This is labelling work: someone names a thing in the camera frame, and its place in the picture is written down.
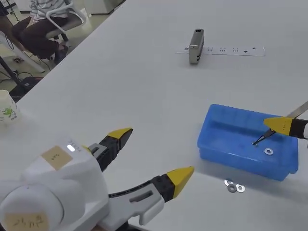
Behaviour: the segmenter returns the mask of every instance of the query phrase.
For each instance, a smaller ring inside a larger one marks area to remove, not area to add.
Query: washer
[[[265,152],[265,154],[267,154],[267,155],[273,155],[273,154],[274,154],[274,151],[273,151],[271,148],[266,148],[266,149],[264,149],[264,152]]]
[[[229,184],[233,184],[231,179],[225,179],[225,185],[228,186]]]
[[[245,192],[245,186],[243,186],[241,184],[237,184],[236,185],[236,191],[238,191],[239,193]]]
[[[231,193],[235,193],[237,191],[235,184],[229,184],[227,188],[228,188],[228,191]]]

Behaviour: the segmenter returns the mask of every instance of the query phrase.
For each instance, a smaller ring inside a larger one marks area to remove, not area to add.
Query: yellow fingertip
[[[116,139],[120,139],[126,132],[132,130],[132,128],[123,128],[119,130],[112,131],[108,134],[108,136],[111,136]]]
[[[278,133],[289,135],[292,120],[287,117],[274,117],[263,120],[263,124]]]
[[[175,185],[173,198],[176,198],[194,172],[194,167],[178,168],[167,173],[172,183]]]

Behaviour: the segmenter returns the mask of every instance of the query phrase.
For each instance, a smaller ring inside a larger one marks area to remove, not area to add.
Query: blue tray
[[[270,117],[277,116],[211,105],[198,138],[201,158],[279,181],[296,173],[297,138],[275,133],[252,145],[268,130],[263,120]],[[266,148],[271,148],[273,155],[265,154]]]

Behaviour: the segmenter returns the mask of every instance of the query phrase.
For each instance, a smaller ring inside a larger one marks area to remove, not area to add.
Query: white chair
[[[56,30],[49,32],[46,35],[46,38],[48,38],[48,39],[56,38],[59,35],[61,35],[63,40],[65,42],[68,42],[66,32],[70,29],[77,27],[77,26],[82,26],[87,22],[86,16],[80,10],[78,10],[76,8],[73,0],[64,0],[64,2],[65,2],[65,5],[63,7],[60,7],[59,9],[48,11],[47,14],[46,14],[47,19],[49,21],[51,21],[57,27]],[[67,10],[67,12],[68,12],[68,21],[64,26],[60,27],[59,25],[57,25],[52,20],[51,16],[52,16],[52,14],[63,11],[63,10]]]

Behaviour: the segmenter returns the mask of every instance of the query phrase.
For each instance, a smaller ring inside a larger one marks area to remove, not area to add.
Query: white cup
[[[16,103],[7,90],[0,90],[0,124],[8,125],[21,117]]]

